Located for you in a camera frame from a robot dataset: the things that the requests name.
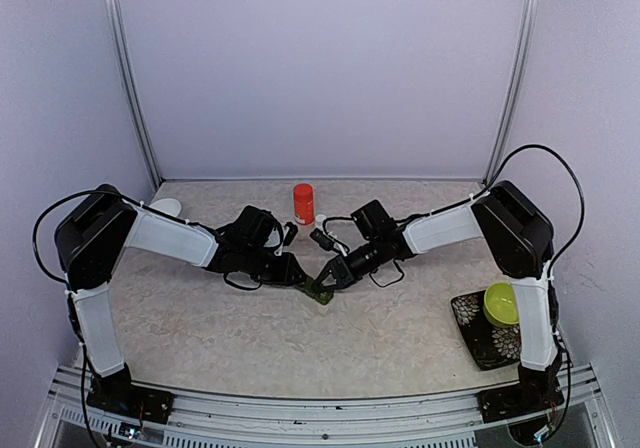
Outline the red pill bottle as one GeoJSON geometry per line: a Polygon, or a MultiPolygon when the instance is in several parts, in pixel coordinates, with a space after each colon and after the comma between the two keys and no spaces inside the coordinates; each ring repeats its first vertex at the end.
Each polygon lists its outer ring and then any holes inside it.
{"type": "Polygon", "coordinates": [[[299,183],[293,188],[294,218],[298,224],[315,222],[314,190],[308,183],[299,183]]]}

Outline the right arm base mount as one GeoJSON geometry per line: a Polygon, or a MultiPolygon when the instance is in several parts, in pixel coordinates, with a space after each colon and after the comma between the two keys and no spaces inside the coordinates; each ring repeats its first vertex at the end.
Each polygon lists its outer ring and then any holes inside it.
{"type": "Polygon", "coordinates": [[[564,403],[560,388],[552,388],[546,394],[525,389],[520,384],[508,385],[477,394],[484,423],[492,423],[551,409],[564,403]]]}

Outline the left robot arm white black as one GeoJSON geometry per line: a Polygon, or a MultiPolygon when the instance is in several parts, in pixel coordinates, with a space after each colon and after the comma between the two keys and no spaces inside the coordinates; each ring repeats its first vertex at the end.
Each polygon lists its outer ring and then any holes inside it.
{"type": "Polygon", "coordinates": [[[114,328],[109,284],[124,252],[135,249],[176,259],[228,277],[243,274],[251,290],[264,285],[302,287],[309,277],[287,251],[291,224],[251,205],[218,229],[137,202],[104,184],[82,192],[80,203],[58,225],[54,243],[89,365],[104,378],[99,392],[121,413],[140,402],[114,328]]]}

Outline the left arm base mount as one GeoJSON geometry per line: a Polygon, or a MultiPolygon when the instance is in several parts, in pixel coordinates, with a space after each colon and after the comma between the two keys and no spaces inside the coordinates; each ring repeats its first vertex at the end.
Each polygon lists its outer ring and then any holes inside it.
{"type": "Polygon", "coordinates": [[[174,394],[135,384],[93,387],[86,403],[105,412],[142,422],[166,424],[171,414],[174,394]]]}

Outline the white pill bottle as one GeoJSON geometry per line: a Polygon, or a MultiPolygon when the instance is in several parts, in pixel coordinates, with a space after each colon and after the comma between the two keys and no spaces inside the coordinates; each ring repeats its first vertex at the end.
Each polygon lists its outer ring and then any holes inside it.
{"type": "Polygon", "coordinates": [[[314,226],[316,229],[321,229],[323,227],[323,223],[326,220],[327,216],[324,214],[317,214],[315,216],[314,226]]]}

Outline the green weekly pill organizer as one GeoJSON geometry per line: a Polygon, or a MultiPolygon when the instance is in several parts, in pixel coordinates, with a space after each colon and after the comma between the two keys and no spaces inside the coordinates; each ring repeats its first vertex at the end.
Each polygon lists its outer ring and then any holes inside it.
{"type": "Polygon", "coordinates": [[[296,290],[303,293],[308,298],[316,301],[317,303],[326,306],[334,296],[332,290],[327,291],[319,291],[314,287],[314,281],[311,278],[308,278],[303,283],[298,283],[294,286],[296,290]]]}

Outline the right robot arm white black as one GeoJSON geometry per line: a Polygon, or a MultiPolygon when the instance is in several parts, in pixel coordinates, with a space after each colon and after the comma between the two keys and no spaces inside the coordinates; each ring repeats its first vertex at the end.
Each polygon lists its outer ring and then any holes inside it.
{"type": "Polygon", "coordinates": [[[531,412],[549,397],[562,360],[552,293],[554,230],[513,183],[499,182],[482,195],[404,222],[394,220],[377,200],[352,212],[350,218],[365,244],[332,258],[313,280],[312,292],[343,290],[388,262],[483,239],[512,286],[518,308],[521,354],[512,404],[531,412]]]}

